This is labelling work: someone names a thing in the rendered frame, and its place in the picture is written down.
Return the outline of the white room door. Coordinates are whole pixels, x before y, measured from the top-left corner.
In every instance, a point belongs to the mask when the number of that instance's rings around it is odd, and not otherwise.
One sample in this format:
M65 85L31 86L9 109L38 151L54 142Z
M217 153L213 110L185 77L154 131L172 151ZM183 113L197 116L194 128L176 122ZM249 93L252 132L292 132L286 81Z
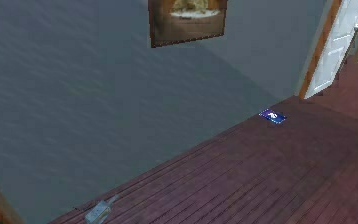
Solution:
M358 0L333 0L311 58L299 97L329 87L346 57L358 24Z

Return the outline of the blue flat card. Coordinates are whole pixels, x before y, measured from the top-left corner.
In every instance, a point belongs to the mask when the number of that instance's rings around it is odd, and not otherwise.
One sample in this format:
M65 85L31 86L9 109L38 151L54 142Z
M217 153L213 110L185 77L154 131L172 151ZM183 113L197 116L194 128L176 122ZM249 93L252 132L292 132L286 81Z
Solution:
M287 119L287 117L283 114L275 112L271 109L265 109L260 112L259 115L275 124L281 124Z

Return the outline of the brown framed painting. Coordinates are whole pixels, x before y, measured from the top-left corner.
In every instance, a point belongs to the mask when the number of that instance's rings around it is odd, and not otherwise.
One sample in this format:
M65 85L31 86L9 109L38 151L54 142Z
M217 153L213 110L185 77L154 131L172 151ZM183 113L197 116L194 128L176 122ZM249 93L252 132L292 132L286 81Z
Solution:
M223 36L228 0L148 0L152 48Z

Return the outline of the pale blue grey bottle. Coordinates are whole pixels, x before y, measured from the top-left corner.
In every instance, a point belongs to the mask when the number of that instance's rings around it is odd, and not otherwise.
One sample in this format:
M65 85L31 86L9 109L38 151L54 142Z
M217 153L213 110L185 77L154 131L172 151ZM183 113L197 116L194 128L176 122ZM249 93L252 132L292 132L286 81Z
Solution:
M107 201L101 200L85 215L86 224L103 224L111 212L112 203L117 199L118 195L114 195Z

